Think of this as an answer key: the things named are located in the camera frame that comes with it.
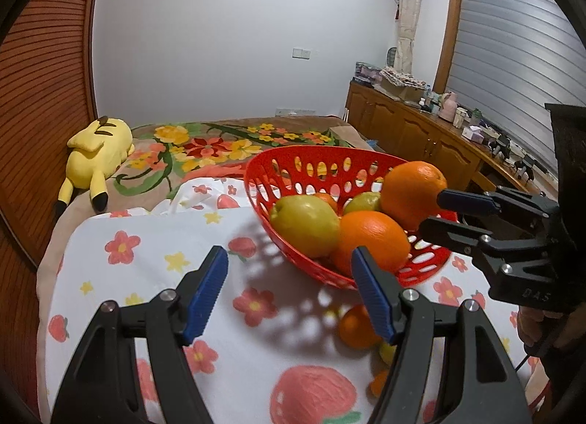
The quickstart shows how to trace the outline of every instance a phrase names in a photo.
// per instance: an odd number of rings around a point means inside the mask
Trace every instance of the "white tablecloth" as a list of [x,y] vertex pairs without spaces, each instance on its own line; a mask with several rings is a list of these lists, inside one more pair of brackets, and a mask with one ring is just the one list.
[[[150,300],[196,270],[213,245],[230,251],[229,273],[206,331],[186,348],[193,377],[217,424],[366,423],[367,391],[385,368],[376,349],[351,350],[336,336],[357,292],[311,279],[286,262],[263,231],[237,179],[195,179],[151,213],[132,209],[86,220],[72,235],[60,269],[46,340],[51,409],[87,324],[104,300]],[[516,307],[492,301],[469,257],[452,255],[418,288],[430,300],[484,307],[513,363],[524,356]],[[148,361],[137,340],[141,390],[150,420],[164,422]],[[442,341],[436,340],[420,422],[437,394]],[[521,370],[522,381],[531,366]]]

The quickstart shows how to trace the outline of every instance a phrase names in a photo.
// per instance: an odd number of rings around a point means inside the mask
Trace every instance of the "pikachu plush toy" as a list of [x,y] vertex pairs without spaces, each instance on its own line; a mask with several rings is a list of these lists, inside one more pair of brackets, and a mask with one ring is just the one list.
[[133,134],[121,119],[101,117],[67,141],[73,151],[67,160],[65,181],[55,211],[59,218],[71,201],[74,189],[89,189],[97,212],[108,206],[108,179],[134,152]]

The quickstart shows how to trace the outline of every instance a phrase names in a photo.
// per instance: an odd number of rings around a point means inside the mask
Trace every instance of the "red plastic fruit basket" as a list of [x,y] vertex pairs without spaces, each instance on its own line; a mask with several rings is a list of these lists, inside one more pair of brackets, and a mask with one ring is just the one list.
[[[285,257],[311,277],[338,288],[356,289],[356,283],[312,260],[290,246],[271,227],[268,213],[283,196],[327,192],[338,197],[338,212],[354,196],[371,191],[389,170],[405,160],[384,153],[333,146],[289,146],[263,151],[247,165],[244,174],[246,194],[263,227]],[[451,211],[444,219],[457,220]],[[447,261],[447,248],[420,242],[409,236],[411,257],[397,273],[403,286],[414,286],[438,272]]]

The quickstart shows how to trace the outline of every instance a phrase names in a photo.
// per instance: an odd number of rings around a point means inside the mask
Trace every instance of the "gray blind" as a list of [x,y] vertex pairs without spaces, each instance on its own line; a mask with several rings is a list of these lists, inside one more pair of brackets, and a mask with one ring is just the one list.
[[586,50],[554,0],[462,0],[448,90],[557,171],[545,103],[586,106]]

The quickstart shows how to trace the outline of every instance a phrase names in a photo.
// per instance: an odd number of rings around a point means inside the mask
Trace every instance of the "small orange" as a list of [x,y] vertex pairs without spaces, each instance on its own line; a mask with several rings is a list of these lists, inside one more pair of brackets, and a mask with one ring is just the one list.
[[403,228],[389,216],[373,210],[357,210],[340,219],[340,240],[331,254],[336,268],[352,277],[352,252],[366,246],[378,266],[397,273],[407,260],[411,244]]
[[355,350],[366,350],[382,341],[374,332],[364,305],[356,305],[346,312],[338,324],[338,334]]
[[330,196],[330,194],[327,194],[325,192],[316,192],[314,194],[314,196],[316,198],[320,198],[321,200],[326,201],[330,207],[333,209],[333,211],[337,214],[338,213],[338,203],[336,202],[336,199],[334,199],[332,196]]
[[387,382],[387,378],[389,377],[389,370],[385,369],[381,371],[374,377],[374,381],[368,385],[370,392],[374,395],[375,398],[379,398],[380,395],[383,393],[383,388],[385,387],[385,383]]
[[423,161],[404,163],[386,175],[380,207],[406,231],[416,231],[424,219],[440,212],[437,196],[447,187],[437,167]]

